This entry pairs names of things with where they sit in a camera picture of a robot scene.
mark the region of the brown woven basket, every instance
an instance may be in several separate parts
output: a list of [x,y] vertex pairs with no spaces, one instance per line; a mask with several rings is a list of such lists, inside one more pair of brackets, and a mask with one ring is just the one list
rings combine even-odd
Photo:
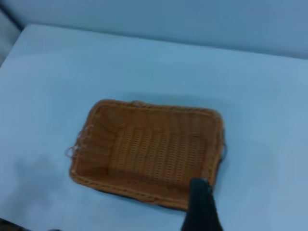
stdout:
[[213,185],[222,147],[216,111],[102,100],[73,147],[70,176],[97,190],[186,210],[190,179]]

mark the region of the white backdrop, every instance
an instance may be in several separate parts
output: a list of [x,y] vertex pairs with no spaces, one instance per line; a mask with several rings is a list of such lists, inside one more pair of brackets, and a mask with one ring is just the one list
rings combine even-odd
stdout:
[[15,25],[0,11],[0,66],[5,57],[12,49],[20,31]]
[[306,0],[0,0],[47,24],[308,57]]

